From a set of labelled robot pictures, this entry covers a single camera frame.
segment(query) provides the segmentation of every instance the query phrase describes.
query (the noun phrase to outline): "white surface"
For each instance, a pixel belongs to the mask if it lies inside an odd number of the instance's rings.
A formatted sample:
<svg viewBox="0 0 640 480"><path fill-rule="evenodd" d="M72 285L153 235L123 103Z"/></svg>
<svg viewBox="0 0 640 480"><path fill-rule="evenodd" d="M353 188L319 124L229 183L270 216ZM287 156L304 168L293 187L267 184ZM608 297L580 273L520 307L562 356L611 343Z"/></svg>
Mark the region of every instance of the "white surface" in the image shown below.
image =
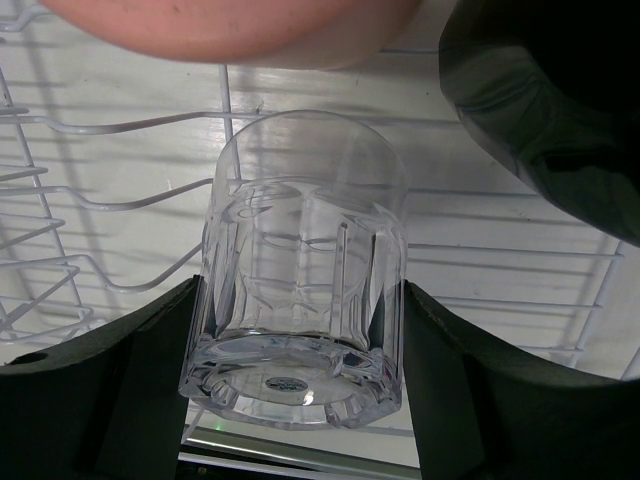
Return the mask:
<svg viewBox="0 0 640 480"><path fill-rule="evenodd" d="M14 17L30 2L0 3L0 15ZM564 252L613 253L616 242L558 211L512 177L477 147L455 122L440 93L437 57L424 54L437 40L452 0L427 0L412 27L392 48L363 65L340 72L292 72L229 67L234 111L271 113L316 108L366 118L398 150L412 180L409 241ZM104 124L192 110L221 110L218 67L142 57L95 40L55 17L39 19L22 33L2 34L0 67L16 105L77 124ZM430 120L445 121L430 123ZM246 124L235 120L236 130ZM139 199L213 175L224 145L221 120L198 119L109 136L56 134L27 125L36 165L46 167L45 185L68 185L94 201ZM0 164L22 165L14 129L0 125ZM6 173L0 167L0 175ZM28 186L29 179L5 182ZM443 194L442 191L453 191ZM510 193L492 195L455 192ZM200 240L209 191L202 187L133 212L80 209L69 196L49 195L67 254L92 255L119 284L146 282L169 267ZM0 213L41 216L35 196L0 197ZM6 238L34 228L22 220L0 219ZM41 235L1 258L55 256L50 235ZM640 344L638 289L640 252L627 249L597 329L578 368L620 377ZM432 295L526 301L593 303L606 261L529 257L468 251L410 251L409 279ZM199 271L194 258L161 286L136 295L106 291L88 264L76 277L85 305L105 319L140 307ZM0 294L18 299L8 309L52 285L60 271L24 271L24 283L0 271ZM27 284L31 291L24 288ZM51 301L68 303L68 289ZM68 324L68 312L43 307L16 323L24 331L46 331ZM521 346L571 348L587 312L522 306L476 305L453 308L464 318ZM0 361L55 343L0 346ZM545 354L566 362L565 354ZM211 428L417 466L413 439L369 432L288 433L232 424L205 415ZM408 407L375 427L411 429Z"/></svg>

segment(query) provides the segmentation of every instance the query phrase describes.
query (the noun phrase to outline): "black object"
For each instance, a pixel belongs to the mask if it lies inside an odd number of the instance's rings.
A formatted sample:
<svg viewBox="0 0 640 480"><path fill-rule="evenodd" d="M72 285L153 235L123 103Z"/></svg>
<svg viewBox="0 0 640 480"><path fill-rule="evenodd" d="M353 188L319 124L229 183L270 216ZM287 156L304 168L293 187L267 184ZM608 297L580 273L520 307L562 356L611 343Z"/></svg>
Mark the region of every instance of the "black object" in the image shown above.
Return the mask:
<svg viewBox="0 0 640 480"><path fill-rule="evenodd" d="M0 368L2 478L173 479L196 286Z"/></svg>
<svg viewBox="0 0 640 480"><path fill-rule="evenodd" d="M405 376L425 480L640 478L640 382L547 362L415 285L406 292Z"/></svg>
<svg viewBox="0 0 640 480"><path fill-rule="evenodd" d="M611 0L458 0L440 83L471 136L566 212L640 246L640 15Z"/></svg>
<svg viewBox="0 0 640 480"><path fill-rule="evenodd" d="M187 408L177 387L197 281L0 368L3 479L270 478L188 464L174 477ZM640 382L522 352L412 284L405 375L425 479L640 478Z"/></svg>

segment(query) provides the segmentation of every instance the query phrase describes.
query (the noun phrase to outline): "dishwasher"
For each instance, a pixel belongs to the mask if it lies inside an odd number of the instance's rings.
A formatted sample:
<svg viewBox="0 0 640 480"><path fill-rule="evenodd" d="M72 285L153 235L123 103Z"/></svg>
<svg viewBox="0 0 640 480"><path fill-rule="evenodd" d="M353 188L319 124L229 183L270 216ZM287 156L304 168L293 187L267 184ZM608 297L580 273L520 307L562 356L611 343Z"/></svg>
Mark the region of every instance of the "dishwasher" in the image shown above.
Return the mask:
<svg viewBox="0 0 640 480"><path fill-rule="evenodd" d="M96 329L199 273L222 148L267 115L315 109L365 123L402 159L409 280L525 351L640 375L640 255L547 203L470 139L438 81L454 3L425 1L392 45L336 71L149 58L29 0L0 3L0 361ZM209 432L229 434L236 453L286 450L292 465L334 475L308 478L419 476L406 398L353 431L274 430L190 405L184 441L212 442Z"/></svg>

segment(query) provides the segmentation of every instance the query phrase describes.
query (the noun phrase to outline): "dishwasher rack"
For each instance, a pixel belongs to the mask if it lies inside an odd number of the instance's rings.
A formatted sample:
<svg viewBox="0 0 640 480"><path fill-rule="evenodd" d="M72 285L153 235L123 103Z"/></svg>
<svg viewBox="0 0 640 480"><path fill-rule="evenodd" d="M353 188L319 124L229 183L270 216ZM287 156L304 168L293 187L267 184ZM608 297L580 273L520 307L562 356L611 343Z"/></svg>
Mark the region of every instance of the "dishwasher rack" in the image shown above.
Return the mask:
<svg viewBox="0 0 640 480"><path fill-rule="evenodd" d="M26 28L29 23L43 15L49 15L50 12L43 6L33 5L23 10L13 21L0 23L0 34L3 32L10 34L20 32ZM0 48L2 48L2 39L0 38ZM393 54L402 54L403 52L394 51ZM421 52L422 55L431 55L436 52ZM39 215L15 215L12 213L0 213L0 232L2 231L2 221L17 222L21 225L23 233L13 238L3 238L0 236L0 275L6 272L12 272L16 278L22 278L22 273L26 270L42 272L47 274L47 278L51 277L54 272L58 275L57 280L51 280L43 293L28 299L28 301L18 302L14 308L7 305L16 303L18 299L6 296L0 292L0 348L5 345L29 345L36 348L43 348L48 345L54 345L59 342L69 340L77 335L89 331L100 326L112 318L105 318L96 315L94 309L83 303L82 291L76 284L76 278L80 272L92 272L100 280L105 289L115 294L135 294L148 291L162 282L171 275L175 274L190 259L196 257L200 251L200 244L196 244L186 253L171 252L175 254L175 262L164 272L145 283L137 285L120 285L115 283L105 273L100 263L90 254L67 254L65 246L61 241L60 231L64 228L65 220L54 216L54 209L50 206L49 198L52 194L68 195L80 207L87 210L97 210L102 212L129 211L140 209L149 205L163 202L172 197L182 195L198 188L210 188L212 179L203 178L199 181L170 189L169 191L158 193L146 198L122 203L103 203L92 201L87 196L74 190L66 185L50 186L46 183L47 169L38 166L37 159L31 154L29 141L22 128L25 124L41 124L64 135L105 135L117 134L122 132L130 132L134 130L142 130L153 128L160 125L167 125L176 122L188 121L196 118L210 118L221 120L224 124L224 135L226 141L233 136L233 120L255 120L265 116L260 111L253 112L237 112L232 109L231 93L229 87L229 75L226 65L220 65L220 96L222 99L219 111L196 111L183 114L170 115L159 118L148 118L127 123L111 124L111 125L72 125L58 121L49 116L30 115L28 108L20 107L14 104L8 82L2 73L0 65L0 91L4 97L4 103L0 104L0 128L12 128L14 130L17 147L21 152L22 159L18 162L10 163L3 161L2 152L0 152L0 204L2 199L17 198L22 196L35 196L41 206ZM448 121L434 120L408 120L403 118L384 118L376 119L369 117L359 117L358 120L368 123L372 127L378 124L385 125L426 125L433 128L456 129L462 128L459 124L453 124ZM10 182L18 179L29 179L31 186L15 187L9 185ZM466 197L505 197L504 201L508 201L510 197L518 197L525 199L531 197L532 201L537 199L535 194L504 194L491 192L474 192L474 191L454 191L454 190L429 190L429 194L438 196L466 196ZM51 247L56 252L54 256L47 256L36 259L14 258L12 256L12 247L22 242L41 237L51 242ZM531 346L518 345L520 348L537 354L552 354L555 361L564 359L562 363L569 367L575 368L581 355L585 351L587 340L598 324L599 315L602 312L603 305L606 302L608 290L611 280L615 276L615 271L621 260L624 258L625 245L618 242L613 253L581 253L581 252L561 252L561 251L544 251L529 249L513 249L499 247L478 247L466 245L452 244L428 244L428 243L410 243L410 254L414 252L437 251L437 252L464 252L468 255L485 255L495 254L504 257L508 261L514 255L519 257L531 258L569 258L569 259L588 259L597 262L606 262L608 267L603 275L601 285L597 288L597 295L593 303L541 303L520 300L504 300L504 299L487 299L487 298L468 298L458 296L436 296L444 305L449 307L505 307L505 308L523 308L523 309L539 309L546 308L558 311L581 311L587 312L586 320L582 326L577 341L571 347L561 347L557 345L547 346ZM50 297L57 291L67 289L70 298L73 300L65 305L59 302L50 301ZM66 319L63 325L57 325L46 331L28 331L21 329L20 319L30 312L36 311L41 307L55 306L57 309L63 309L66 312ZM632 359L631 363L625 370L622 378L631 378L640 367L640 349ZM199 412L196 420L192 423L190 430L186 433L185 438L193 432L197 424L197 420L201 415Z"/></svg>

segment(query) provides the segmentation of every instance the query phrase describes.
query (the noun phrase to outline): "glass tumbler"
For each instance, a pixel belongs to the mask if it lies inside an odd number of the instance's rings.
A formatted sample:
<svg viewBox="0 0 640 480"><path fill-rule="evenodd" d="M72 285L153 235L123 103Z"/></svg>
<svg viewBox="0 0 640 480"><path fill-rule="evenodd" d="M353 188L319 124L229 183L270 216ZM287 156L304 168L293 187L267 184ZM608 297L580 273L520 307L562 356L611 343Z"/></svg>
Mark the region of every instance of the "glass tumbler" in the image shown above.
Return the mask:
<svg viewBox="0 0 640 480"><path fill-rule="evenodd" d="M401 406L407 185L346 117L263 118L223 149L180 391L288 430L358 428Z"/></svg>

